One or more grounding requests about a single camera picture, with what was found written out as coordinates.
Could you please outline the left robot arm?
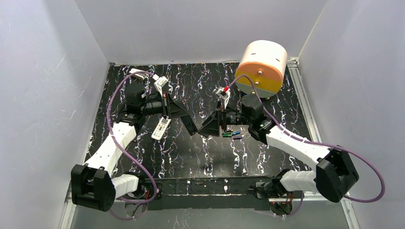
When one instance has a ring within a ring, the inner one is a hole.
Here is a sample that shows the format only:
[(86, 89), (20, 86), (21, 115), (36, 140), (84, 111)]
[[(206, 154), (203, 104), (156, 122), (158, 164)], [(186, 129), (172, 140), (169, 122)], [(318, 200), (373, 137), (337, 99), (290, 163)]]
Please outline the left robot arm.
[(197, 133), (197, 127), (184, 104), (172, 99), (168, 92), (147, 95), (144, 85), (128, 85), (126, 103), (116, 123), (111, 123), (109, 114), (106, 116), (108, 137), (93, 156), (71, 170), (72, 202), (75, 205), (106, 212), (116, 199), (145, 186), (139, 176), (131, 172), (112, 178), (115, 164), (122, 155), (144, 171), (151, 182), (153, 196), (157, 195), (158, 187), (150, 172), (126, 151), (150, 115), (162, 115), (165, 124), (170, 118), (180, 118), (190, 135)]

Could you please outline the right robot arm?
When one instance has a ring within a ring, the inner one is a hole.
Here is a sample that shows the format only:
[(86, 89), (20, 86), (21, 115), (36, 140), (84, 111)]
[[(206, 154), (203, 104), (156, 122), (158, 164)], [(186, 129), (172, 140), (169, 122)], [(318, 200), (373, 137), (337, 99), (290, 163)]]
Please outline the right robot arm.
[(359, 180), (348, 152), (332, 146), (308, 144), (294, 134), (285, 134), (271, 118), (264, 115), (263, 104), (252, 94), (244, 95), (241, 104), (241, 110), (235, 110), (225, 108), (218, 102), (198, 133), (204, 137), (219, 136), (220, 131), (225, 131), (228, 125), (247, 125), (252, 138), (298, 158), (311, 168), (310, 171), (284, 169), (271, 181), (252, 185), (257, 198), (308, 191), (320, 193), (327, 200), (337, 203)]

